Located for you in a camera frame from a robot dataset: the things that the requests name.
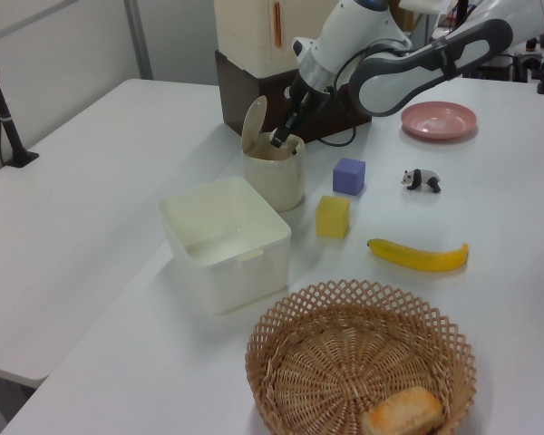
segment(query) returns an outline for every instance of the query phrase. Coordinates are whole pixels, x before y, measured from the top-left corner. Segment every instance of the woven basket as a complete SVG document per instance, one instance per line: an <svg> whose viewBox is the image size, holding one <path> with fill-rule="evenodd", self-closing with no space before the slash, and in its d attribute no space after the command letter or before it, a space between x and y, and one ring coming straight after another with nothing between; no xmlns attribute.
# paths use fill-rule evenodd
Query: woven basket
<svg viewBox="0 0 544 435"><path fill-rule="evenodd" d="M311 285L276 303L248 342L246 371L272 433L361 435L363 413L421 385L452 434L475 393L456 324L419 297L368 281Z"/></svg>

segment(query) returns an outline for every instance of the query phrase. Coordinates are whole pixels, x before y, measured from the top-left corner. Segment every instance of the yellow cube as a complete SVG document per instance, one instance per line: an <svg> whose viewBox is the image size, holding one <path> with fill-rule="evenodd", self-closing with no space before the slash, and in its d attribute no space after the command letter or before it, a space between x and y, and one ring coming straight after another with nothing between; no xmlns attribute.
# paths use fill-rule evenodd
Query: yellow cube
<svg viewBox="0 0 544 435"><path fill-rule="evenodd" d="M316 207L316 233L324 237L344 238L348 230L351 201L323 196Z"/></svg>

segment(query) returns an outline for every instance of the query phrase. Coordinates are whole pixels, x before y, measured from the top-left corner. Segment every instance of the bread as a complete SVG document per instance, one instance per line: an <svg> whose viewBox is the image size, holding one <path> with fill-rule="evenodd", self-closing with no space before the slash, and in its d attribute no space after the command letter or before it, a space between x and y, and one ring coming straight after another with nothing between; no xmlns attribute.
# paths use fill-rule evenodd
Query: bread
<svg viewBox="0 0 544 435"><path fill-rule="evenodd" d="M443 423L442 405L423 387L392 395L363 416L364 435L427 435Z"/></svg>

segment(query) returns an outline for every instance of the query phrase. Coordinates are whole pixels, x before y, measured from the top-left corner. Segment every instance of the purple cube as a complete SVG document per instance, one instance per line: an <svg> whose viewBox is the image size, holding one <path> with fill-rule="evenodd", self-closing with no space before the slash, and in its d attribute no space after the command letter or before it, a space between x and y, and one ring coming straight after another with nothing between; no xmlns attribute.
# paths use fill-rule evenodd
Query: purple cube
<svg viewBox="0 0 544 435"><path fill-rule="evenodd" d="M357 195L364 186L364 161L342 158L333 169L333 191Z"/></svg>

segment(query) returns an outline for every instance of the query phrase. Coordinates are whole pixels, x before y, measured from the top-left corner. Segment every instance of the panda figurine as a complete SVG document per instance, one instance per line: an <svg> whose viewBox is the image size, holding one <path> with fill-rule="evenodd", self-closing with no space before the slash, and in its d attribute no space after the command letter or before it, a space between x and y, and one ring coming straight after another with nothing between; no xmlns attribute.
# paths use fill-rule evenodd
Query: panda figurine
<svg viewBox="0 0 544 435"><path fill-rule="evenodd" d="M409 172L405 171L401 184L410 184L411 186L408 186L407 190L414 190L422 184L426 184L433 189L433 193L439 193L442 191L439 187L439 182L441 180L442 179L440 179L432 170L415 169L410 170Z"/></svg>

